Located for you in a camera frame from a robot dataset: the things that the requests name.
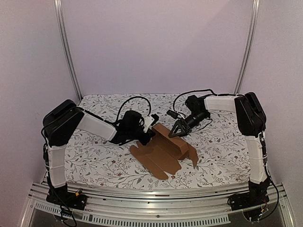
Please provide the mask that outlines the brown cardboard box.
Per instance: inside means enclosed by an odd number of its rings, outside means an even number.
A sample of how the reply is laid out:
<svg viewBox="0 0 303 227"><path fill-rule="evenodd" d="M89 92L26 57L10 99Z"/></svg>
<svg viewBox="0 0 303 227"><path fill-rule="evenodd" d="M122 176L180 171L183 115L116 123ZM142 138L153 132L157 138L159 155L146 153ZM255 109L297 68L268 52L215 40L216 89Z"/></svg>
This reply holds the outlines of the brown cardboard box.
<svg viewBox="0 0 303 227"><path fill-rule="evenodd" d="M153 126L152 132L155 136L147 145L137 141L129 150L154 177L167 180L167 174L175 175L181 170L179 161L185 158L192 161L193 168L196 167L198 155L193 146L180 137L170 138L170 130L160 123Z"/></svg>

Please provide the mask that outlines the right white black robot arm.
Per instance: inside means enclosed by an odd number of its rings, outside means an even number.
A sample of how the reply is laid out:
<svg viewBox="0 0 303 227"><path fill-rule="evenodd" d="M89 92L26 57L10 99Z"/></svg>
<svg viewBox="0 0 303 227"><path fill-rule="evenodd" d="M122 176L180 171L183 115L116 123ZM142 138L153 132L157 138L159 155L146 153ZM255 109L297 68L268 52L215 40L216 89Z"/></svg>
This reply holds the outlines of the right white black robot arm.
<svg viewBox="0 0 303 227"><path fill-rule="evenodd" d="M267 151L265 142L266 115L253 92L241 94L216 94L207 89L208 94L197 97L189 91L185 101L190 115L177 112L174 108L167 114L176 119L169 137L188 135L202 120L210 118L211 111L228 111L236 114L239 132L244 136L250 159L249 192L245 195L248 206L255 206L263 199L270 184L267 174Z"/></svg>

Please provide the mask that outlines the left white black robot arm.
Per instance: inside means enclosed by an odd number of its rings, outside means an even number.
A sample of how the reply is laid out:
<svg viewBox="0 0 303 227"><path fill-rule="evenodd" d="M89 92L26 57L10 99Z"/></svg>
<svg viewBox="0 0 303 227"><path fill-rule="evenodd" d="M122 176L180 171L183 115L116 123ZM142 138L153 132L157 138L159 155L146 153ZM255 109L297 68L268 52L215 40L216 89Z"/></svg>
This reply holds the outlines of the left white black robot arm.
<svg viewBox="0 0 303 227"><path fill-rule="evenodd" d="M75 130L82 130L122 146L133 140L147 145L155 133L152 131L159 120L157 114L143 117L139 112L126 111L122 119L115 122L104 120L67 99L43 119L42 137L45 140L43 158L48 171L50 185L55 188L52 198L60 205L70 202L70 194L62 187L65 180L65 149Z"/></svg>

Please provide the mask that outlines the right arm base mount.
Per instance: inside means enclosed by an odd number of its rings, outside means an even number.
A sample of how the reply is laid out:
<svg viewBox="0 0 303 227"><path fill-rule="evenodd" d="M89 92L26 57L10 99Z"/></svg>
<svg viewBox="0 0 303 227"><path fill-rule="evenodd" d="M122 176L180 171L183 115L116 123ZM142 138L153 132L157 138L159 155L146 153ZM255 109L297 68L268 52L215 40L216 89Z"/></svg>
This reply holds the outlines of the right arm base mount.
<svg viewBox="0 0 303 227"><path fill-rule="evenodd" d="M264 213L268 211L268 202L267 190L261 192L251 190L246 193L236 193L231 195L227 200L227 204L231 207L232 211L249 208L243 212L243 215L250 222L259 221L263 217Z"/></svg>

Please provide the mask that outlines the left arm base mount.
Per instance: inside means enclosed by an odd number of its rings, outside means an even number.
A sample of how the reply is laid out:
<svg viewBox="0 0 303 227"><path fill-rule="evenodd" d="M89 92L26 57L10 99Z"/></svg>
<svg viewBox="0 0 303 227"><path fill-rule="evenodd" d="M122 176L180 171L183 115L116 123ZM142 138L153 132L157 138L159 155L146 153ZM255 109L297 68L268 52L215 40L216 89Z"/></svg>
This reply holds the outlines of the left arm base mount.
<svg viewBox="0 0 303 227"><path fill-rule="evenodd" d="M46 201L56 205L62 205L70 209L84 210L88 197L78 190L69 192L67 186L50 188Z"/></svg>

